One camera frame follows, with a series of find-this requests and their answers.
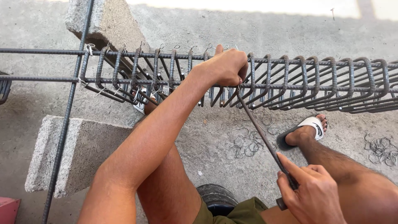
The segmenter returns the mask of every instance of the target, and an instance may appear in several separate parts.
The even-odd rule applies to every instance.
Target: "red object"
[[[0,197],[0,224],[15,223],[20,202],[20,199]]]

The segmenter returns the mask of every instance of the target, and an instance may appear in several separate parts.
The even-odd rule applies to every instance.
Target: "slide sandal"
[[[146,94],[146,88],[142,88],[141,91]],[[141,94],[139,95],[139,97],[144,102],[148,102],[149,101],[148,99],[146,99],[143,96],[141,96]],[[155,97],[154,97],[154,95],[152,93],[150,94],[150,97],[155,100]],[[145,110],[144,110],[145,104],[138,102],[138,104],[137,105],[133,105],[133,107],[135,109],[137,109],[139,112],[141,112],[143,115],[146,115],[145,114]]]
[[[323,131],[323,127],[322,127],[322,123],[319,120],[319,118],[317,118],[316,116],[319,114],[313,114],[309,117],[306,117],[304,120],[302,120],[298,125],[292,127],[291,129],[283,132],[282,134],[278,135],[278,137],[276,138],[276,143],[278,144],[278,147],[281,150],[290,150],[290,149],[294,149],[297,146],[292,146],[292,145],[288,145],[285,141],[285,137],[291,133],[294,132],[295,130],[297,130],[298,128],[308,125],[308,126],[312,126],[315,128],[315,130],[317,130],[317,133],[315,135],[315,140],[318,141],[320,139],[323,138],[323,136],[325,135],[324,131]]]

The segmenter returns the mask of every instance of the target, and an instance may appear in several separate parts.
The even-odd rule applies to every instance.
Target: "hand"
[[[246,53],[234,48],[224,51],[219,44],[214,57],[195,68],[202,70],[201,74],[208,74],[209,78],[221,86],[236,86],[246,77],[248,58]]]
[[[277,153],[286,170],[298,182],[292,190],[286,175],[278,172],[278,186],[287,208],[301,224],[345,224],[337,183],[321,165],[299,168],[286,156]]]

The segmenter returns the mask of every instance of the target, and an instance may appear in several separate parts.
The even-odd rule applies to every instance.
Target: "black stool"
[[[203,184],[196,189],[213,216],[227,216],[238,204],[235,195],[223,186]]]

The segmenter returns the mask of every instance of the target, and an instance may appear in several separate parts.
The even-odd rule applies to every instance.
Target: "rebar cage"
[[[42,223],[46,223],[48,219],[77,83],[96,94],[121,103],[136,105],[139,102],[147,104],[151,101],[158,105],[181,84],[186,75],[189,75],[194,64],[212,58],[207,50],[201,55],[195,55],[192,48],[187,54],[178,54],[178,46],[175,46],[171,53],[162,53],[162,46],[154,53],[143,52],[141,46],[135,52],[128,52],[125,48],[111,51],[109,46],[99,50],[92,44],[85,48],[93,2],[94,0],[90,0],[87,8],[79,50],[0,49],[0,53],[77,55],[73,77],[22,77],[0,74],[0,104],[6,101],[12,89],[12,81],[71,83]],[[94,56],[99,56],[96,75],[86,77],[87,63],[89,59],[96,60]],[[145,71],[143,66],[139,65],[139,58],[145,60],[148,70]],[[101,76],[104,61],[114,68],[111,78]],[[398,89],[394,88],[398,84],[398,73],[389,75],[390,71],[398,69],[398,61],[387,63],[383,59],[370,60],[365,57],[354,60],[344,58],[339,61],[327,57],[319,60],[315,56],[297,56],[289,59],[287,55],[272,59],[269,54],[263,58],[256,58],[253,53],[249,53],[248,63],[248,75],[240,85],[239,94],[242,99],[246,99],[246,105],[252,110],[260,107],[270,110],[305,107],[316,111],[356,114],[398,109],[398,98],[394,95],[398,93]],[[187,69],[183,71],[181,65],[187,65]],[[112,87],[106,87],[106,84],[111,84]],[[213,85],[208,91],[210,107],[218,101],[219,107],[242,108],[236,97],[236,88]],[[155,100],[150,98],[151,93],[154,94]],[[198,103],[201,107],[204,105],[204,97]]]

